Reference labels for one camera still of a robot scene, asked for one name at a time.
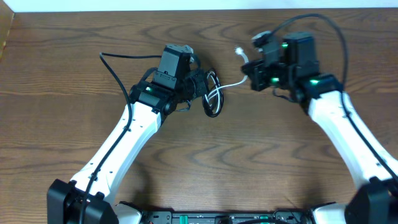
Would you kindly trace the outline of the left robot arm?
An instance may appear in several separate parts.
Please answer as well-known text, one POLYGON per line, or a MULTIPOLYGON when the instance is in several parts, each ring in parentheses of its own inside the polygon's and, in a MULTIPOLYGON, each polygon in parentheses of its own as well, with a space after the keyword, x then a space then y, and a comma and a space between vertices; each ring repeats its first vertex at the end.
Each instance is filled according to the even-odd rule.
POLYGON ((207 94, 203 70, 188 46, 167 44, 157 68, 123 90, 126 106, 117 125, 90 161, 69 182, 56 179, 47 192, 48 223, 139 223, 142 213, 115 204, 119 186, 145 143, 180 103, 207 94))

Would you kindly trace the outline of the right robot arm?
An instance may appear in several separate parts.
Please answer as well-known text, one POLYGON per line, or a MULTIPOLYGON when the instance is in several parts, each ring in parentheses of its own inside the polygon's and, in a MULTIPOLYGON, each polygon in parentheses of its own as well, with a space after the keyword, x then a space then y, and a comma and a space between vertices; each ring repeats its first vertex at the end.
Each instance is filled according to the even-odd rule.
POLYGON ((397 223, 397 159, 370 132, 336 77, 320 71, 312 34, 294 32, 279 42, 265 31, 252 43, 262 58, 241 67, 251 89, 289 91, 329 137, 357 188, 348 204, 317 205, 303 223, 397 223))

